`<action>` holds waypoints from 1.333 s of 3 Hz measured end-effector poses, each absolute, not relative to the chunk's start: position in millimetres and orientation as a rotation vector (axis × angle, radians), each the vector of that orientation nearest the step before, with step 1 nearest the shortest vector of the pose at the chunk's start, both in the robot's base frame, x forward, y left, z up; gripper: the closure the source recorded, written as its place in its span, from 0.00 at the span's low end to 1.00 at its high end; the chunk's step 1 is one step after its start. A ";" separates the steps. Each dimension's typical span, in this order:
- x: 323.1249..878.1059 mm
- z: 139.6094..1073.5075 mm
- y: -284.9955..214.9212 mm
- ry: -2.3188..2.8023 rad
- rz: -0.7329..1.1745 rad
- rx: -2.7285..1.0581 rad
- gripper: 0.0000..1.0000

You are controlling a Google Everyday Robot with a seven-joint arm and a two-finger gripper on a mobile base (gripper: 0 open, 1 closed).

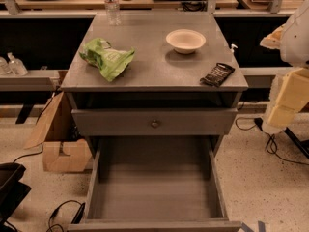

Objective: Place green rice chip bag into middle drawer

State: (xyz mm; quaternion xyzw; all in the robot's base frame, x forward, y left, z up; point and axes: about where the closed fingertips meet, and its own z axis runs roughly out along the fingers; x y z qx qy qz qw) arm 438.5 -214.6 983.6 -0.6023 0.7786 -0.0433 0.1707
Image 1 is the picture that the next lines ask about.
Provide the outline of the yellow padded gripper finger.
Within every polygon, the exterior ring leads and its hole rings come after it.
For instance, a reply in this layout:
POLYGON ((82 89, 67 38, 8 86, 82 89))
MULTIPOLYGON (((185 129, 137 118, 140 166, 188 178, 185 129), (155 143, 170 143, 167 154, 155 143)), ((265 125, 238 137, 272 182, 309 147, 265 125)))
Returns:
POLYGON ((268 129, 285 129, 309 102, 309 70, 296 68, 275 76, 266 110, 268 129))

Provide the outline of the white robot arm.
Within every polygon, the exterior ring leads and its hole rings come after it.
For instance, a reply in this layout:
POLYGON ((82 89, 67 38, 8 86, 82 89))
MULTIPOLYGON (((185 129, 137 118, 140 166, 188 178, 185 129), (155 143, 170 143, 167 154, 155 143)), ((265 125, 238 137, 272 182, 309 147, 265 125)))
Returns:
POLYGON ((263 118, 263 131, 278 133, 309 103, 309 0, 304 0, 283 25, 263 37, 260 46, 279 49, 281 59, 293 67, 273 79, 263 118))

